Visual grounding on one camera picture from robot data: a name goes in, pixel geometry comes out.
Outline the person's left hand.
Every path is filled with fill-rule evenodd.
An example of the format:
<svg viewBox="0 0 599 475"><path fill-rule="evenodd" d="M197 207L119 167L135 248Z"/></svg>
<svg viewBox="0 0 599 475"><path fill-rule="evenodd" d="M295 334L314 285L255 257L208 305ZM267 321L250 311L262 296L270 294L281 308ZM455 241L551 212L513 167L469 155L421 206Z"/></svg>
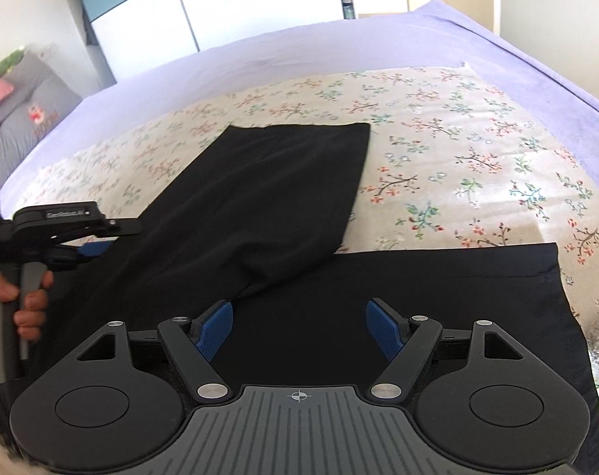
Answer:
<svg viewBox="0 0 599 475"><path fill-rule="evenodd" d="M46 271L36 291L25 294L25 304L13 317L19 337L28 342L37 342L42 336L48 308L48 289L53 284L53 273ZM6 304L19 297L19 289L8 282L0 272L0 302Z"/></svg>

